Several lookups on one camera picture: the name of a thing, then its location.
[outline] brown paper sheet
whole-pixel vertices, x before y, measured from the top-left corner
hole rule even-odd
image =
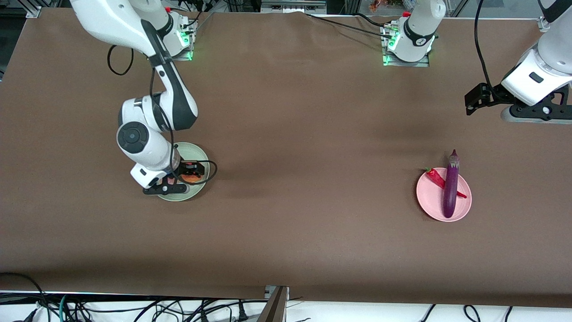
[[[149,64],[136,53],[115,76],[72,10],[43,9],[0,84],[0,268],[47,290],[261,297],[279,284],[307,300],[572,307],[572,127],[465,115],[483,81],[472,25],[445,19],[431,66],[396,68],[379,38],[299,13],[215,14],[177,63],[199,118],[176,140],[220,170],[169,203],[141,193],[115,143]],[[539,36],[534,21],[481,22],[495,84]],[[128,61],[116,49],[116,69]],[[474,201],[440,223],[414,187],[454,148]],[[30,285],[0,280],[11,288]]]

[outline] eggplant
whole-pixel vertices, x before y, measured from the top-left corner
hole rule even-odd
[[[445,178],[445,193],[443,194],[443,214],[445,218],[451,218],[455,212],[457,203],[457,183],[459,182],[459,156],[453,150],[449,156],[447,176]]]

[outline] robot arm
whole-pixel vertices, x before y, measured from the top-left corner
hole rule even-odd
[[[490,89],[481,83],[465,95],[467,115],[485,106],[512,104],[502,113],[507,121],[572,123],[572,109],[566,105],[572,82],[572,1],[538,2],[550,29],[500,85]],[[561,95],[559,104],[552,102],[555,95]]]
[[[170,157],[171,144],[160,132],[170,127],[174,131],[190,128],[198,116],[197,105],[156,27],[137,14],[141,6],[136,10],[128,0],[71,0],[71,5],[81,25],[93,37],[146,55],[165,85],[162,93],[125,101],[118,117],[117,143],[137,163],[131,170],[133,178],[143,188],[149,188],[179,168],[181,162],[176,149]],[[147,14],[157,13],[156,19],[150,19],[160,24],[164,15],[159,11],[150,9]]]
[[[403,61],[421,60],[431,50],[435,31],[446,11],[443,0],[418,1],[411,16],[397,20],[399,34],[388,50]]]

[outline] white floor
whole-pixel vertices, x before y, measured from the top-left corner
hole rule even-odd
[[[217,304],[232,303],[234,300],[219,301]],[[150,301],[90,303],[86,307],[97,310],[118,310],[142,308]],[[200,301],[183,301],[185,312],[192,312]],[[256,316],[264,303],[245,304],[248,316]],[[309,322],[419,322],[430,307],[429,304],[387,304],[387,303],[336,303],[336,302],[288,302],[287,322],[297,322],[310,318]],[[22,321],[35,308],[34,304],[0,305],[0,322]],[[179,311],[178,305],[171,308]],[[503,322],[508,307],[476,306],[482,322]],[[132,322],[140,311],[125,313],[92,313],[93,322]],[[150,322],[155,310],[150,309],[138,322]],[[209,322],[229,321],[231,311],[221,309],[207,316]],[[233,321],[238,317],[238,307],[232,307]],[[52,321],[59,319],[52,313]],[[176,322],[172,315],[163,314],[157,322]],[[462,305],[437,305],[431,312],[428,322],[470,322],[463,313]],[[570,322],[572,309],[515,307],[509,316],[510,322]],[[46,309],[36,313],[33,322],[47,322]]]

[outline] red pepper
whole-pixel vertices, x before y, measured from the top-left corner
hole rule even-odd
[[[443,178],[441,178],[441,176],[439,175],[437,170],[429,169],[429,168],[425,168],[425,170],[427,171],[427,176],[429,177],[429,179],[431,179],[431,181],[433,181],[434,184],[441,187],[441,189],[445,189],[445,180]],[[466,195],[464,195],[458,191],[457,191],[457,196],[459,196],[461,198],[467,198]]]

